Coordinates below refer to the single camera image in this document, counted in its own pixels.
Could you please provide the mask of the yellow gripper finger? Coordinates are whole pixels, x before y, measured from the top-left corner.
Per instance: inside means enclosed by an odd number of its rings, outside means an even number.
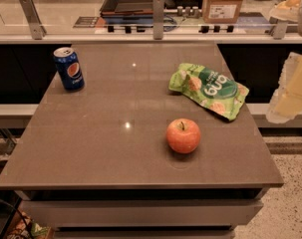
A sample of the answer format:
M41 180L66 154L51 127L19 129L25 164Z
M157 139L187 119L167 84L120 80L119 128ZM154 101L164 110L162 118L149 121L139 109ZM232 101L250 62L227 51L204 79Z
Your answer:
M302 55L291 52L284 62L266 113L273 123L286 123L294 120L302 112Z
M282 21L297 22L302 0L285 0L275 5L269 12L269 16Z

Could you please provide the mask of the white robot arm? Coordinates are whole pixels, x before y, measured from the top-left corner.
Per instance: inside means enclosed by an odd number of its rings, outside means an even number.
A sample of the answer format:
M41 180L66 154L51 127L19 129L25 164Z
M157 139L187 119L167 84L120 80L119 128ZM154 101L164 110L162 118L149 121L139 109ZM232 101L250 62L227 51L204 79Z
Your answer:
M269 15L284 23L296 22L298 33L302 36L302 0L285 0L274 6ZM266 118L269 122L286 123L302 112L302 54L289 54L278 84L279 87L270 100Z

